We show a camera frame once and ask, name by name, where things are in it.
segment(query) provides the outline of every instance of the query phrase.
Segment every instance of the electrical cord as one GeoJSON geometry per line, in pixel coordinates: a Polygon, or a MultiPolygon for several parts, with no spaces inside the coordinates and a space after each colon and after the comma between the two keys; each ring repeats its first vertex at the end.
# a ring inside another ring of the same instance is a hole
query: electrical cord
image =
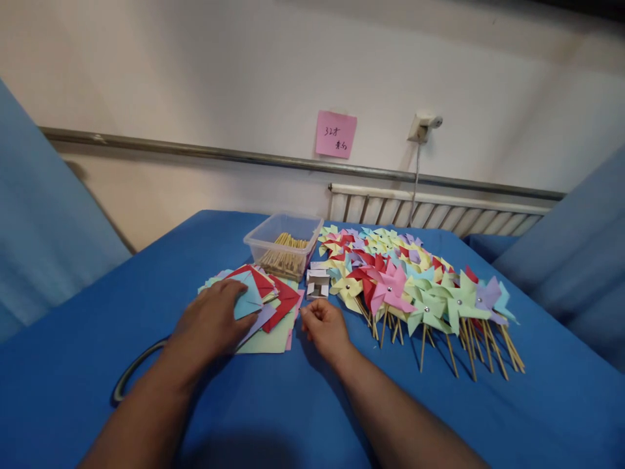
{"type": "Polygon", "coordinates": [[[415,187],[412,191],[412,208],[410,209],[410,220],[408,220],[408,227],[412,228],[412,219],[415,216],[415,209],[417,207],[417,184],[419,183],[419,165],[421,163],[421,144],[417,142],[417,169],[415,170],[415,187]]]}

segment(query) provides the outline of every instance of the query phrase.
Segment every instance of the blue tablecloth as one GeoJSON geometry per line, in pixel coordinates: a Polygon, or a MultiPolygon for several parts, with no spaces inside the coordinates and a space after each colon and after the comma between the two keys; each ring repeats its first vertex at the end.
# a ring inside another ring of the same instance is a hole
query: blue tablecloth
{"type": "MultiPolygon", "coordinates": [[[[204,280],[252,260],[242,238],[264,218],[199,212],[5,343],[0,467],[77,464],[111,415],[109,395],[121,372],[173,329],[204,280]]],[[[470,264],[481,278],[497,273],[449,232],[411,232],[457,269],[470,264]]],[[[460,379],[440,338],[439,348],[426,347],[421,374],[419,337],[405,346],[386,341],[380,350],[363,319],[346,313],[350,336],[492,466],[623,467],[623,376],[503,281],[522,323],[511,326],[511,335],[527,366],[526,375],[508,368],[510,382],[478,363],[474,383],[455,338],[460,379]]],[[[237,356],[209,378],[180,465],[318,469],[374,460],[336,376],[300,332],[290,352],[237,356]]]]}
{"type": "Polygon", "coordinates": [[[462,240],[489,264],[518,241],[518,236],[496,236],[494,234],[469,234],[462,240]]]}

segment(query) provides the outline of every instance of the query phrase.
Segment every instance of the hand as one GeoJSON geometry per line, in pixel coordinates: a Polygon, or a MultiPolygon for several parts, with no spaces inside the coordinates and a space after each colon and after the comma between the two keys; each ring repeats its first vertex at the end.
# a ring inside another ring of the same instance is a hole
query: hand
{"type": "Polygon", "coordinates": [[[256,313],[234,320],[234,305],[246,290],[236,280],[220,280],[187,306],[161,355],[183,382],[197,380],[219,355],[234,352],[254,325],[256,313]]]}
{"type": "Polygon", "coordinates": [[[312,341],[324,359],[336,369],[354,349],[345,326],[343,313],[328,300],[317,299],[301,309],[303,325],[308,331],[308,340],[312,341]]]}

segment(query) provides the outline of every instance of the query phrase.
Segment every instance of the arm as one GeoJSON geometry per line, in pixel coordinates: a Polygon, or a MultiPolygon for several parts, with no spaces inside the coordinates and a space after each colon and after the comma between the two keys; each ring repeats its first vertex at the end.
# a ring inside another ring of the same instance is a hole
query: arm
{"type": "Polygon", "coordinates": [[[453,430],[360,354],[338,308],[315,300],[301,317],[309,340],[338,374],[383,467],[487,467],[453,430]]]}
{"type": "Polygon", "coordinates": [[[198,295],[160,357],[109,418],[80,468],[170,467],[203,371],[232,350],[257,319],[251,314],[234,320],[234,303],[246,288],[223,280],[198,295]]]}

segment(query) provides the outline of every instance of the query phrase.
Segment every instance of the power plug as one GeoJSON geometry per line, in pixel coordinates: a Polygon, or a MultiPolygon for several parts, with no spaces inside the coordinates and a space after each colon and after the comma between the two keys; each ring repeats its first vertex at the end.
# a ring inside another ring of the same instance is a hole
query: power plug
{"type": "Polygon", "coordinates": [[[408,134],[408,141],[423,145],[428,142],[432,129],[439,128],[441,125],[443,125],[443,118],[441,116],[419,116],[415,114],[412,127],[410,127],[410,132],[408,134]]]}

